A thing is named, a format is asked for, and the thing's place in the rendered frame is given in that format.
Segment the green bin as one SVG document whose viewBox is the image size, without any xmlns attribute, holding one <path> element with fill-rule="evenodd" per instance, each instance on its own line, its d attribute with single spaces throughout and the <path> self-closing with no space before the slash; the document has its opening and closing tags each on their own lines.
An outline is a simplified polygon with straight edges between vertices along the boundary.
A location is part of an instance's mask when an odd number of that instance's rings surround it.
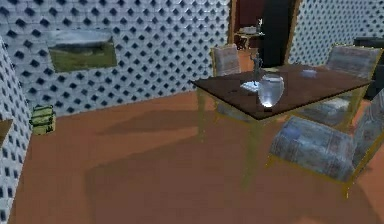
<svg viewBox="0 0 384 224">
<path fill-rule="evenodd" d="M 32 133 L 35 135 L 54 132 L 56 129 L 56 113 L 53 106 L 34 107 L 29 123 L 32 126 Z"/>
</svg>

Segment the grey metal statuette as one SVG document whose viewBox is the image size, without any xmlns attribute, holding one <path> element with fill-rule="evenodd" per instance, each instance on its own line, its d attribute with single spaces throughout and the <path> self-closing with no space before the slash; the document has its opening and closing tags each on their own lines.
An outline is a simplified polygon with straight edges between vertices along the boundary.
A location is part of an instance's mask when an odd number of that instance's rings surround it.
<svg viewBox="0 0 384 224">
<path fill-rule="evenodd" d="M 250 55 L 250 59 L 253 61 L 253 76 L 254 76 L 254 83 L 258 83 L 260 80 L 261 75 L 261 68 L 263 65 L 263 60 L 259 56 L 259 53 L 256 52 L 254 54 Z"/>
</svg>

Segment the clear glass vase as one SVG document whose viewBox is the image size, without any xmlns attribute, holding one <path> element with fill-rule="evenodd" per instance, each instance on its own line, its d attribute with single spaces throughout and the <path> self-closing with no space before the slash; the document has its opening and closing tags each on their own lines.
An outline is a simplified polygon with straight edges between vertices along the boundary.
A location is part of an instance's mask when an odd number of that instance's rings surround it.
<svg viewBox="0 0 384 224">
<path fill-rule="evenodd" d="M 271 108 L 278 103 L 284 92 L 284 80 L 274 73 L 262 76 L 258 84 L 258 98 L 261 105 Z"/>
</svg>

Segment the dark brown dining table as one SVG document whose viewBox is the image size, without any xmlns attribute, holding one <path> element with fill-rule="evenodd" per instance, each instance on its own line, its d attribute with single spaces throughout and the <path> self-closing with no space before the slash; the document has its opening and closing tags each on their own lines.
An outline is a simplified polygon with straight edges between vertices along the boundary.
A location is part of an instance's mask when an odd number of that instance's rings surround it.
<svg viewBox="0 0 384 224">
<path fill-rule="evenodd" d="M 330 100 L 347 92 L 357 93 L 370 84 L 368 79 L 345 72 L 319 68 L 313 78 L 304 77 L 304 65 L 283 65 L 278 75 L 283 78 L 284 91 L 275 106 L 264 108 L 258 95 L 241 85 L 253 79 L 251 71 L 201 78 L 192 83 L 196 87 L 198 105 L 198 137 L 205 137 L 205 97 L 237 110 L 249 119 L 249 143 L 242 184 L 248 185 L 255 170 L 256 151 L 262 141 L 264 126 L 284 115 L 292 115 L 299 109 Z"/>
</svg>

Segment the small distant side table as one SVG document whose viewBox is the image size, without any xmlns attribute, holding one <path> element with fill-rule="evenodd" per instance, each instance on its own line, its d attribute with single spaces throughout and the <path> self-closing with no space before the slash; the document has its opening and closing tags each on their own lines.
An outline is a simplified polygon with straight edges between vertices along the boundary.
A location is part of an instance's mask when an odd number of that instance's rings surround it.
<svg viewBox="0 0 384 224">
<path fill-rule="evenodd" d="M 235 36 L 239 38 L 237 48 L 239 50 L 248 50 L 249 43 L 252 38 L 263 37 L 264 33 L 261 30 L 262 25 L 263 25 L 263 19 L 260 18 L 257 21 L 257 24 L 255 26 L 247 26 L 247 27 L 240 28 L 235 33 Z"/>
</svg>

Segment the green landscape framed picture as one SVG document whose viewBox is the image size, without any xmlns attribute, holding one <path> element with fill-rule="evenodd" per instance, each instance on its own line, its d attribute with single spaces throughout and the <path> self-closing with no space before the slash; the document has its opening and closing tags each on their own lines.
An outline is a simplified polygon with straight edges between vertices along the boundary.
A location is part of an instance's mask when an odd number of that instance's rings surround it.
<svg viewBox="0 0 384 224">
<path fill-rule="evenodd" d="M 56 72 L 117 65 L 113 35 L 108 29 L 68 29 L 47 33 L 47 47 Z"/>
</svg>

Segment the grey upholstered gold-framed chair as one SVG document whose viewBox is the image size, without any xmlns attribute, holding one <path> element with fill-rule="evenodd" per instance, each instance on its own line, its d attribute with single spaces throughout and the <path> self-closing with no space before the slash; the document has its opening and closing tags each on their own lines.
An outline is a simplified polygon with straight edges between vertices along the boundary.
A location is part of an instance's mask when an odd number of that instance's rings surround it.
<svg viewBox="0 0 384 224">
<path fill-rule="evenodd" d="M 324 67 L 371 81 L 382 53 L 381 48 L 335 45 Z M 304 107 L 297 112 L 297 116 L 343 129 L 351 124 L 361 99 L 361 90 L 346 92 L 331 100 Z"/>
<path fill-rule="evenodd" d="M 239 56 L 235 44 L 213 47 L 211 49 L 211 57 L 214 77 L 237 74 L 241 72 Z M 243 122 L 249 121 L 247 115 L 227 105 L 226 103 L 221 102 L 220 100 L 215 100 L 214 105 L 217 114 L 228 116 Z"/>
<path fill-rule="evenodd" d="M 275 135 L 267 162 L 279 159 L 340 184 L 343 195 L 384 144 L 384 89 L 365 108 L 351 134 L 290 117 Z"/>
</svg>

